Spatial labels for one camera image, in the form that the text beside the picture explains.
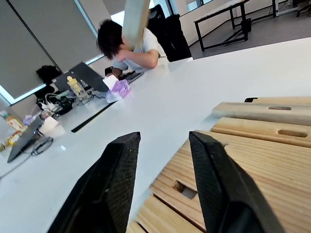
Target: bottle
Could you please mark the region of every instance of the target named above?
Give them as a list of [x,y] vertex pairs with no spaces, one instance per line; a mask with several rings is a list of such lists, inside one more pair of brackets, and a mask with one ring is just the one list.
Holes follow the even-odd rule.
[[83,89],[81,84],[78,83],[76,79],[72,78],[71,76],[67,76],[67,80],[68,80],[67,82],[68,85],[71,87],[71,89],[76,94],[76,96],[83,97],[86,95],[85,90]]
[[10,113],[8,113],[6,110],[3,110],[0,112],[0,115],[3,119],[16,131],[22,131],[24,132],[27,128],[24,127],[24,125],[16,118],[14,118]]

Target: light wood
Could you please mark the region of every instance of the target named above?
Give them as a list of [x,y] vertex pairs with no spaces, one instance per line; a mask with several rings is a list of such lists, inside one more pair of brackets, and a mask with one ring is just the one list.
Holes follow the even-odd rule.
[[223,117],[211,131],[311,148],[310,126]]
[[202,233],[153,196],[139,210],[137,221],[148,233]]
[[174,189],[174,182],[179,181],[183,185],[197,190],[190,151],[190,143],[187,140],[171,161],[165,166],[158,178],[151,185],[151,191],[180,211],[201,229],[205,230],[204,218],[198,198],[189,199]]
[[[310,232],[310,148],[222,133],[203,133],[227,144],[225,150],[228,155],[254,179],[286,232]],[[173,182],[176,180],[196,188],[194,172],[190,168],[193,168],[193,163],[187,140],[159,174],[151,190],[205,229],[198,195],[190,200],[173,189]]]
[[224,102],[215,107],[212,114],[216,117],[232,117],[311,126],[311,106],[309,105]]
[[288,233],[310,233],[311,149],[222,133],[228,155],[256,182]]
[[277,104],[311,104],[311,97],[264,97],[254,99],[253,103]]
[[127,226],[126,233],[146,233],[135,221]]
[[147,25],[150,0],[126,0],[122,35],[132,48],[139,45]]

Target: black laptop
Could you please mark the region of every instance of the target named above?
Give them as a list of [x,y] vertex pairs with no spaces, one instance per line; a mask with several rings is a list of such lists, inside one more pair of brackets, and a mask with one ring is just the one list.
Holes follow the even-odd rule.
[[103,82],[103,77],[83,62],[70,69],[67,73],[62,74],[56,78],[56,82],[54,84],[60,92],[71,90],[67,83],[67,76],[72,76],[73,78],[77,79],[77,81],[83,87],[85,84],[87,84],[87,86],[90,86],[99,92],[106,92],[109,90],[109,88]]
[[23,132],[22,136],[13,144],[12,150],[10,152],[8,163],[13,161],[17,156],[19,156],[22,150],[31,143],[34,136],[37,134],[37,130],[43,125],[44,121],[38,116],[33,123]]

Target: man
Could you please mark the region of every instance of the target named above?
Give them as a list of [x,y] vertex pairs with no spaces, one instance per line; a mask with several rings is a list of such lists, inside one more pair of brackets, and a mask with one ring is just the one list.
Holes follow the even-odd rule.
[[97,45],[108,59],[114,59],[112,73],[117,78],[128,68],[133,71],[153,69],[158,63],[168,62],[163,48],[150,30],[144,29],[141,45],[132,51],[122,37],[122,26],[109,19],[98,30]]

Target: table leg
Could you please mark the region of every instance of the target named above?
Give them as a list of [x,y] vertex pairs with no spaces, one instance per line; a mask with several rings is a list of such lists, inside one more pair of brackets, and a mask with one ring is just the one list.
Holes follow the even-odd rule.
[[276,17],[276,0],[272,0],[272,9],[273,9],[273,17]]
[[198,33],[198,38],[199,38],[201,50],[202,50],[202,52],[204,52],[203,40],[202,40],[199,24],[197,22],[195,22],[195,28],[196,28],[196,32]]
[[244,24],[246,23],[246,14],[245,14],[244,4],[241,5],[241,15],[242,15],[242,22],[241,22],[242,32],[243,32],[243,34],[244,34],[245,40],[248,40],[248,32],[247,32],[247,29],[244,28]]
[[233,17],[233,12],[232,12],[232,9],[230,9],[230,17],[231,17],[232,29],[235,29],[234,17]]

